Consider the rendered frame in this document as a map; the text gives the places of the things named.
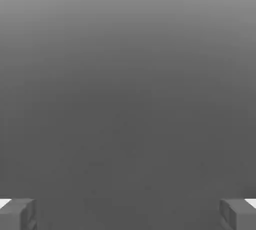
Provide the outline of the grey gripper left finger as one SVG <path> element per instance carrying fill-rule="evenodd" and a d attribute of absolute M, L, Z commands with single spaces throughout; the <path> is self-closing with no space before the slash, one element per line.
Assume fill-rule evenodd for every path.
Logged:
<path fill-rule="evenodd" d="M 0 198 L 0 230 L 37 230 L 37 201 Z"/>

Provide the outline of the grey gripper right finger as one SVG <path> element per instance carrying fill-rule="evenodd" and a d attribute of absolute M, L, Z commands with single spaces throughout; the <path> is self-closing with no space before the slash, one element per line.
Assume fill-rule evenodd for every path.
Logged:
<path fill-rule="evenodd" d="M 223 230 L 256 230 L 256 198 L 221 199 L 218 210 Z"/>

